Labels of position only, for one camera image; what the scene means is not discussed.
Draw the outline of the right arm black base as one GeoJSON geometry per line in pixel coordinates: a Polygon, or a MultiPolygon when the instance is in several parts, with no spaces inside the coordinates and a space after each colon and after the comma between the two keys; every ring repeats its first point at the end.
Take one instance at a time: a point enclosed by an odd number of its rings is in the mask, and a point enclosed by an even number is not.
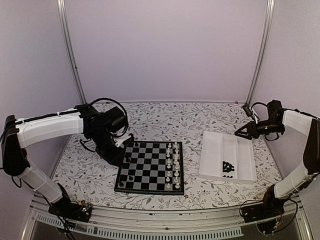
{"type": "Polygon", "coordinates": [[[283,220],[285,200],[265,203],[263,200],[246,200],[239,208],[245,223],[256,222],[258,231],[264,235],[274,234],[283,220]]]}

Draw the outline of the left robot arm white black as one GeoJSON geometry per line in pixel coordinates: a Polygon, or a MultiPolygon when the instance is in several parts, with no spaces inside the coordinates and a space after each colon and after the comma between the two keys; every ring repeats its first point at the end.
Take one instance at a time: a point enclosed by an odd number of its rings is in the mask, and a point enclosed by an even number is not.
{"type": "Polygon", "coordinates": [[[93,141],[94,153],[112,166],[120,166],[124,156],[122,145],[132,139],[127,134],[128,114],[116,100],[105,98],[115,106],[105,112],[96,110],[95,103],[80,104],[68,110],[31,118],[9,115],[0,137],[2,170],[10,177],[17,177],[34,191],[43,195],[63,216],[74,213],[64,188],[52,181],[37,167],[40,157],[55,159],[64,139],[82,134],[85,142],[93,141]]]}

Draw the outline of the white plastic divided tray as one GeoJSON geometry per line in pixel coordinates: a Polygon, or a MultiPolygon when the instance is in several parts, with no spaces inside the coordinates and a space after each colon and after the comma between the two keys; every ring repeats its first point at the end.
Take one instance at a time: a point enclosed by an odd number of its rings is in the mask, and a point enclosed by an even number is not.
{"type": "Polygon", "coordinates": [[[235,135],[205,131],[198,177],[204,180],[254,184],[257,173],[252,141],[235,135]],[[222,177],[223,161],[235,167],[234,178],[222,177]]]}

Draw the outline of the black and grey chessboard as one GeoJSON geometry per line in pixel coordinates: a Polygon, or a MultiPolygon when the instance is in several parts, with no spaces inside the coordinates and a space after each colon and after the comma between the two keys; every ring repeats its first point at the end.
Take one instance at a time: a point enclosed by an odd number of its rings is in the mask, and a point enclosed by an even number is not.
{"type": "Polygon", "coordinates": [[[177,141],[180,146],[181,157],[181,190],[165,190],[166,149],[168,143],[175,141],[134,141],[125,148],[125,155],[121,167],[118,169],[114,191],[128,194],[144,195],[171,195],[182,196],[185,194],[183,143],[177,141]],[[121,175],[126,176],[126,181],[121,181],[121,175]]]}

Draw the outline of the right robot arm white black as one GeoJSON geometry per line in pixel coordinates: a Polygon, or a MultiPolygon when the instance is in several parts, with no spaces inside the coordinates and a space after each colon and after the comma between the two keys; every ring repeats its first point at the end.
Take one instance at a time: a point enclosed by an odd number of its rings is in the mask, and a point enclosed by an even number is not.
{"type": "Polygon", "coordinates": [[[253,106],[244,104],[242,108],[251,121],[239,128],[235,135],[252,140],[275,134],[275,138],[279,139],[288,131],[289,142],[281,140],[279,146],[274,148],[279,150],[284,147],[291,157],[289,162],[297,164],[284,179],[266,190],[258,213],[262,218],[269,218],[320,174],[320,119],[298,109],[285,108],[279,100],[265,103],[264,107],[267,109],[267,119],[261,120],[254,113],[253,106]]]}

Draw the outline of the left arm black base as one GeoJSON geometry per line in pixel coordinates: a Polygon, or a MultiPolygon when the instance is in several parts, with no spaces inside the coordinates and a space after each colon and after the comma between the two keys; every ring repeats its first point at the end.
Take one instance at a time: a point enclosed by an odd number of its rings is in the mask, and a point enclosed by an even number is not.
{"type": "Polygon", "coordinates": [[[50,204],[48,212],[62,218],[88,223],[91,218],[92,207],[91,203],[84,200],[72,202],[60,199],[50,204]]]}

